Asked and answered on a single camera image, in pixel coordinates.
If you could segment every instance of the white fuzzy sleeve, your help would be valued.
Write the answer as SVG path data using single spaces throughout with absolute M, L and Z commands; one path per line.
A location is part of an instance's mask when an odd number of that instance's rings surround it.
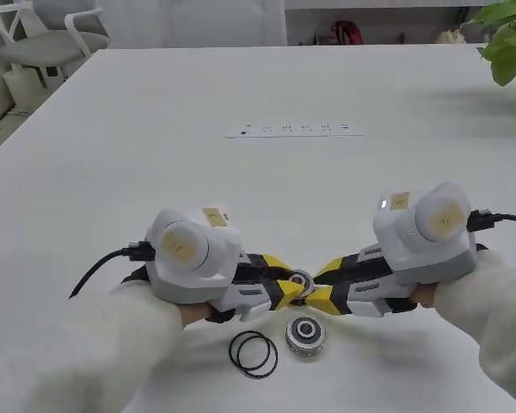
M 476 270 L 439 285 L 438 313 L 480 345 L 483 371 L 516 399 L 516 270 L 480 251 Z
M 120 413 L 181 331 L 142 281 L 71 299 L 0 354 L 0 413 Z

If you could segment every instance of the power strip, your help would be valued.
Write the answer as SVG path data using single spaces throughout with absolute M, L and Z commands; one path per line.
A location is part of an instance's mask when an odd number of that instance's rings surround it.
M 363 132 L 358 127 L 352 123 L 344 122 L 286 123 L 284 125 L 248 124 L 230 127 L 224 134 L 229 139 L 363 135 Z

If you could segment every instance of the black rubber ring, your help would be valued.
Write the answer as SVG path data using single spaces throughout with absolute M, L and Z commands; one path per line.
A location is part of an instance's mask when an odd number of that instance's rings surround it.
M 235 341 L 241 337 L 241 336 L 244 336 L 244 335 L 251 335 L 250 337 L 246 337 L 240 344 L 239 344 L 239 347 L 237 348 L 237 352 L 236 352 L 236 357 L 233 355 L 233 346 L 235 345 Z M 257 338 L 261 338 L 267 345 L 267 356 L 266 356 L 266 359 L 258 366 L 254 366 L 254 367 L 245 367 L 243 366 L 243 364 L 241 363 L 241 350 L 242 350 L 242 347 L 244 346 L 244 344 L 246 342 L 249 342 L 250 340 L 255 340 Z M 254 374 L 254 373 L 251 373 L 252 371 L 255 371 L 255 370 L 258 370 L 259 368 L 262 368 L 266 365 L 266 363 L 269 361 L 270 357 L 271 357 L 271 348 L 273 348 L 273 352 L 275 354 L 275 361 L 273 362 L 273 366 L 272 368 L 267 372 L 267 373 L 264 373 L 264 374 Z M 277 346 L 275 346 L 275 343 L 269 339 L 268 337 L 264 336 L 261 332 L 259 331 L 254 331 L 254 330 L 248 330 L 248 331 L 243 331 L 242 333 L 239 333 L 237 334 L 235 337 L 233 337 L 233 339 L 231 340 L 230 342 L 230 346 L 228 348 L 228 352 L 230 354 L 230 360 L 231 360 L 231 363 L 233 363 L 233 365 L 241 372 L 243 373 L 245 376 L 247 376 L 248 378 L 250 379 L 265 379 L 266 377 L 269 377 L 270 375 L 272 375 L 272 373 L 275 371 L 275 369 L 277 368 L 277 365 L 279 363 L 279 351 L 277 349 Z
M 262 363 L 260 363 L 259 365 L 257 366 L 253 366 L 253 367 L 246 367 L 242 364 L 241 362 L 241 350 L 243 349 L 243 346 L 245 345 L 246 342 L 250 342 L 251 340 L 255 340 L 257 338 L 260 338 L 261 340 L 264 341 L 264 343 L 266 343 L 267 345 L 267 353 L 266 353 L 266 357 L 264 358 L 264 361 Z M 255 372 L 256 370 L 258 370 L 259 368 L 262 368 L 264 366 L 266 366 L 266 363 L 269 361 L 269 358 L 271 357 L 271 354 L 272 354 L 272 347 L 271 347 L 271 344 L 266 340 L 266 337 L 264 335 L 262 336 L 258 336 L 258 335 L 254 335 L 254 336 L 250 336 L 250 337 L 247 337 L 245 338 L 241 344 L 239 344 L 239 347 L 237 349 L 237 357 L 236 357 L 236 360 L 237 360 L 237 364 L 243 368 L 244 370 L 246 370 L 247 372 Z
M 253 373 L 243 371 L 243 374 L 245 374 L 247 377 L 249 377 L 251 379 L 265 379 L 266 377 L 271 376 L 273 374 L 273 372 L 275 371 L 275 369 L 277 368 L 277 364 L 279 363 L 279 352 L 277 351 L 277 346 L 275 346 L 275 344 L 267 337 L 266 337 L 266 341 L 269 342 L 269 344 L 273 347 L 273 352 L 275 353 L 275 362 L 273 363 L 273 366 L 269 370 L 269 372 L 264 373 L 264 374 L 253 374 Z
M 237 363 L 237 360 L 235 360 L 235 356 L 233 355 L 233 346 L 235 345 L 237 338 L 244 336 L 246 334 L 252 334 L 254 336 L 262 336 L 265 338 L 265 336 L 262 333 L 260 333 L 259 331 L 248 330 L 248 331 L 243 331 L 242 333 L 237 334 L 235 337 L 233 337 L 231 339 L 230 346 L 228 348 L 228 352 L 230 353 L 230 360 L 239 370 L 241 370 L 244 367 L 241 364 Z

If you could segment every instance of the green plant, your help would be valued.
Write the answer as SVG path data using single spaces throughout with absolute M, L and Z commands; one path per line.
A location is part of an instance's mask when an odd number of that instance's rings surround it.
M 496 29 L 489 44 L 478 47 L 478 51 L 491 62 L 495 82 L 505 86 L 516 77 L 516 0 L 486 6 L 471 22 L 482 22 Z

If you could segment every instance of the label sticker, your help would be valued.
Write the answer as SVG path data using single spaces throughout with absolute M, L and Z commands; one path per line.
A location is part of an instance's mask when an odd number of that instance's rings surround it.
M 222 213 L 217 208 L 203 208 L 203 213 L 205 214 L 210 226 L 227 226 Z
M 180 237 L 175 231 L 170 231 L 163 237 L 161 248 L 184 264 L 189 264 L 197 251 L 195 244 Z
M 407 209 L 409 207 L 409 192 L 401 192 L 392 195 L 390 199 L 390 210 Z
M 429 219 L 433 233 L 440 237 L 449 235 L 456 227 L 462 225 L 464 221 L 463 211 L 457 202 L 448 204 Z

